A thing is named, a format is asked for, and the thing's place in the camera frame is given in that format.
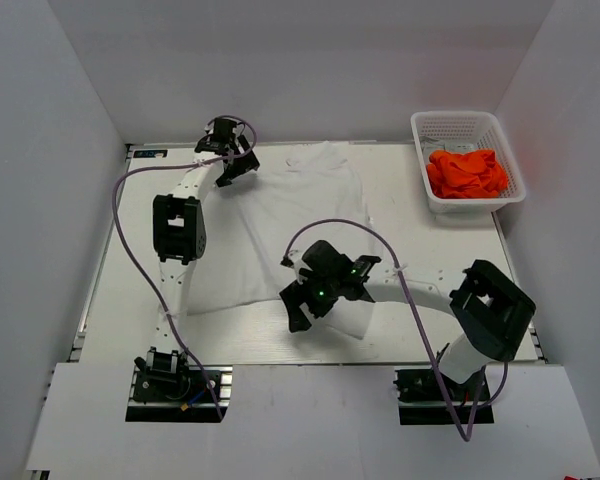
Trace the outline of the white t shirt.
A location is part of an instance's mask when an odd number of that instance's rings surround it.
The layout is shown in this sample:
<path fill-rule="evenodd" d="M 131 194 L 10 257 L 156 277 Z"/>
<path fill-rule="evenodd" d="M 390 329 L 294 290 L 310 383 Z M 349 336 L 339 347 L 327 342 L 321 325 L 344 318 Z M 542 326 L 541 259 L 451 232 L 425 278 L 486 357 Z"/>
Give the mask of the white t shirt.
<path fill-rule="evenodd" d="M 278 299 L 295 278 L 281 264 L 287 248 L 325 240 L 351 259 L 383 251 L 353 226 L 371 224 L 362 182 L 330 142 L 294 149 L 213 189 L 203 214 L 208 245 L 192 278 L 191 315 Z"/>

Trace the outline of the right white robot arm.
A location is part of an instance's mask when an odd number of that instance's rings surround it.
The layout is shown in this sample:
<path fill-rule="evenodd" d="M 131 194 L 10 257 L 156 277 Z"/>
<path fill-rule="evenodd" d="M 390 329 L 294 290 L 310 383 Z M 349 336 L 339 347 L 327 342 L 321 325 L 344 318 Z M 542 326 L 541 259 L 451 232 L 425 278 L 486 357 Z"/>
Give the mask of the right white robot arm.
<path fill-rule="evenodd" d="M 536 312 L 534 301 L 493 263 L 477 259 L 462 271 L 418 270 L 413 274 L 375 255 L 352 260 L 319 240 L 285 255 L 294 281 L 280 298 L 292 333 L 311 328 L 336 303 L 404 303 L 453 316 L 461 335 L 446 347 L 431 374 L 433 390 L 452 399 L 490 362 L 515 359 Z"/>

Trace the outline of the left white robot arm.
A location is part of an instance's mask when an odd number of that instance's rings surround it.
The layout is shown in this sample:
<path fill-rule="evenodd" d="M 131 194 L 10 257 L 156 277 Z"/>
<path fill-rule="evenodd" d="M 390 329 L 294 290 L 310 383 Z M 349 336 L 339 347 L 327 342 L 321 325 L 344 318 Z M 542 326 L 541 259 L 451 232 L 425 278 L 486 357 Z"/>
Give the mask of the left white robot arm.
<path fill-rule="evenodd" d="M 167 194 L 152 203 L 152 240 L 158 258 L 158 321 L 154 342 L 138 369 L 168 398 L 179 399 L 191 387 L 187 354 L 173 329 L 187 309 L 196 263 L 207 246 L 203 202 L 214 188 L 255 171 L 259 161 L 244 129 L 248 123 L 222 115 L 205 126 L 205 134 L 194 147 L 192 165 Z"/>

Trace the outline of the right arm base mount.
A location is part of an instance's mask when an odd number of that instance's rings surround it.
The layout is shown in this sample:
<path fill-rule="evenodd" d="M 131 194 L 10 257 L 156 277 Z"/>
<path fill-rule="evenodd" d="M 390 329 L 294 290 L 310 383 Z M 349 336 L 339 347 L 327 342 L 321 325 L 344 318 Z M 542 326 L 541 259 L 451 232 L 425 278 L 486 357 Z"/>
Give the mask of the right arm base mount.
<path fill-rule="evenodd" d="M 442 376 L 451 403 L 463 426 L 467 426 L 480 373 L 464 384 Z M 453 425 L 453 418 L 439 389 L 434 373 L 427 368 L 400 368 L 393 381 L 398 398 L 400 424 L 403 426 Z"/>

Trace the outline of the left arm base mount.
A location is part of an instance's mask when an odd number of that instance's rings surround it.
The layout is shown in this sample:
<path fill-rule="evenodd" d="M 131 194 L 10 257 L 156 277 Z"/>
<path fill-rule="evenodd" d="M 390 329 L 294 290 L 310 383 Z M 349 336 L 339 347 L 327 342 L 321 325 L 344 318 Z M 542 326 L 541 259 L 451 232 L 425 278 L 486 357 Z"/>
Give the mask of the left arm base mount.
<path fill-rule="evenodd" d="M 134 368 L 125 413 L 127 423 L 217 424 L 213 395 L 196 368 L 185 371 L 178 384 L 153 379 Z"/>

